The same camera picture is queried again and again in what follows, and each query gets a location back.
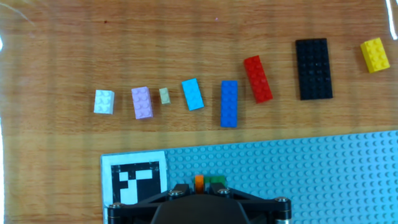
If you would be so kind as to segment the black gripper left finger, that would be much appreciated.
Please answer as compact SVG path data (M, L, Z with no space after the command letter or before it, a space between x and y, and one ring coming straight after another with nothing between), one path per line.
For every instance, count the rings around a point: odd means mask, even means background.
M129 223L136 217L154 216L157 209L165 202L190 195L188 184L177 184L174 188L151 196L134 205L116 202L107 207L107 224Z

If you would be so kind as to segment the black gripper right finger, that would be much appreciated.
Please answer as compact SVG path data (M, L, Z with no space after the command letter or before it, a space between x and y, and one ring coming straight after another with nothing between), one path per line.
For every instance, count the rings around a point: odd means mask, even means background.
M287 197L263 199L240 190L226 187L222 183L206 185L209 195L226 197L239 202L252 223L292 223L292 202Z

